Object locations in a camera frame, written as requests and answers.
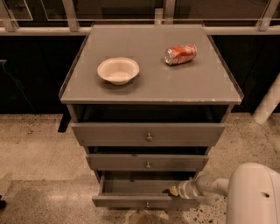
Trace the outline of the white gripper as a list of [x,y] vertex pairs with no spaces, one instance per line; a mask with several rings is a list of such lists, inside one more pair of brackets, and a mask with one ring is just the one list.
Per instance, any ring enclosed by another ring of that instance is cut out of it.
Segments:
[[170,194],[173,196],[180,196],[182,199],[186,200],[192,200],[196,199],[199,195],[200,192],[196,187],[196,184],[193,180],[186,180],[183,182],[180,182],[178,184],[178,187],[171,186],[169,188]]

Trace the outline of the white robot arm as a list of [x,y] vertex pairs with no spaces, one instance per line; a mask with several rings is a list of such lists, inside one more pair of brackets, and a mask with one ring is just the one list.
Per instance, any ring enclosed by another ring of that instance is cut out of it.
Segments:
[[209,206],[226,197],[227,224],[280,224],[280,174],[263,164],[241,164],[230,179],[201,175],[181,181],[169,191]]

